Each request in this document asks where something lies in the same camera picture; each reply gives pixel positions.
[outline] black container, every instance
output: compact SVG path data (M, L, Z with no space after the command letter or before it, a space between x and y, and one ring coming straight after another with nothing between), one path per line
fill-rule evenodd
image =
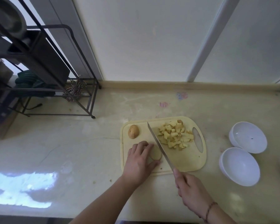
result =
M62 82L62 85L65 85L70 70L47 41L45 34L38 30L28 30L26 36L30 39L27 45L30 54L37 60L40 60L40 62ZM39 65L31 61L31 59L25 56L14 44L9 47L7 52L8 54L15 55L15 59L23 63L45 83L56 85L55 80L43 67L39 67Z

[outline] metal rack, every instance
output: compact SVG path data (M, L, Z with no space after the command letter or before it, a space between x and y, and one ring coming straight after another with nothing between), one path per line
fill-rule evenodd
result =
M25 113L27 110L27 107L29 105L29 102L31 100L31 97L28 97L26 103L23 105L23 109L22 111L18 111L15 107L7 107L9 109L12 109L18 113L21 113L25 116L31 116L31 115L53 115L53 116L91 116L91 118L95 119L95 117L92 115L92 111L93 111L93 106L94 106L94 102L96 99L96 93L98 89L101 89L101 85L99 83L99 81L97 80L96 76L94 75L86 57L84 56L80 46L78 45L74 33L72 31L72 29L65 24L55 24L55 25L41 25L38 20L36 19L36 17L33 15L33 13L31 12L31 10L29 9L29 7L26 5L26 3L23 0L18 0L21 5L24 7L24 9L27 11L27 13L30 15L30 17L33 19L33 21L36 23L37 26L27 26L27 29L39 29L41 30L42 33L45 34L46 39L49 41L49 43L52 45L52 47L55 49L55 51L59 54L59 56L61 57L61 59L63 60L63 62L66 64L66 66L71 70L71 72L74 74L74 76L76 78L68 78L68 79L72 79L72 80L77 80L79 83L83 84L82 81L83 80L87 80L86 85L91 85L92 86L92 91L90 92L89 89L86 86L86 91L88 93L88 95L78 95L78 96L74 96L72 95L70 92L68 92L66 90L66 86L69 85L70 83L66 83L64 86L62 85L62 82L54 75L53 72L51 72L44 63L42 63L40 60L38 60L35 56L31 55L29 53L29 51L16 39L14 38L1 24L0 24L0 31L2 32L2 34L6 37L8 37L12 43L26 56L29 58L29 60L35 64L38 67L43 68L48 75L50 75L53 80L56 83L56 88L55 89L41 89L41 88L12 88L10 86L4 87L4 88L0 88L0 90L11 90L11 91L51 91L51 92L64 92L67 95L54 95L51 97L70 97L76 104L78 104L87 114L51 114L51 113L46 113L46 114L41 114L41 113ZM52 41L52 39L48 36L47 32L45 31L45 29L53 29L53 28L65 28L67 30L69 30L71 38L75 44L75 46L77 47L79 53L81 54L83 60L85 61L87 67L89 68L93 78L79 78L78 74L75 72L75 70L71 67L71 65L68 63L68 61L66 60L66 58L63 56L63 54L60 52L60 50L56 47L56 45L54 44L54 42ZM0 58L14 58L15 55L14 54L0 54ZM19 68L17 65L13 64L15 67L17 67L19 70L22 71L21 68ZM85 108L79 101L78 98L81 97L88 97L88 103L87 103L87 107Z

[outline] beige countertop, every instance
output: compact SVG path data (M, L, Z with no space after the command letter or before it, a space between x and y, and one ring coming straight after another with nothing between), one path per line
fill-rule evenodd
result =
M62 98L33 100L39 101L44 105L33 111L82 113ZM238 222L280 223L280 93L103 89L93 114L96 119L17 116L0 141L0 215L75 217L121 175L119 131L125 122L186 116L207 146L205 166L192 174L219 205ZM261 178L252 187L228 180L218 165L239 121L256 124L268 139L267 150L254 155ZM183 205L172 174L150 177L119 219L202 221Z

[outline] yellow cutting board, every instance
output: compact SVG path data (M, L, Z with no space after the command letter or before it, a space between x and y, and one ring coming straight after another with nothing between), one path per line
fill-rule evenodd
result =
M121 169L123 170L125 166L125 162L127 161L127 153L128 150L133 146L133 144L137 144L141 141L147 141L148 143L154 143L155 146L153 149L159 149L156 145L156 142L151 135L147 122L153 129L154 133L158 135L159 128L163 124L169 124L172 120L182 120L186 130L193 131L193 128L196 128L203 145L203 152L200 152L195 144L195 142L185 142L188 147L184 148L182 151L178 149L169 149L168 145L163 145L166 154L168 155L169 160L172 164L178 168L180 171L188 172L195 171L202 168L206 162L206 145L204 141L204 137L196 125L196 123L188 117L178 116L178 117L168 117L168 118L160 118L160 119L148 119L148 120L140 120L140 121L130 121L125 123L120 129L120 153L121 153ZM130 139L127 135L129 127L131 125L137 125L139 127L139 136L135 139ZM166 159L162 155L161 164L157 166L151 175L160 175L160 174L169 174L172 173L170 166L168 165Z

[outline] white bowl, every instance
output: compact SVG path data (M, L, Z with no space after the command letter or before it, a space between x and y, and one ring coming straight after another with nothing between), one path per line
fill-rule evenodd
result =
M254 157L241 148L226 149L220 156L222 173L242 186L253 186L260 179L260 169Z
M234 147L250 153L261 153L268 145L265 134L256 125L249 122L236 123L229 132L229 140Z

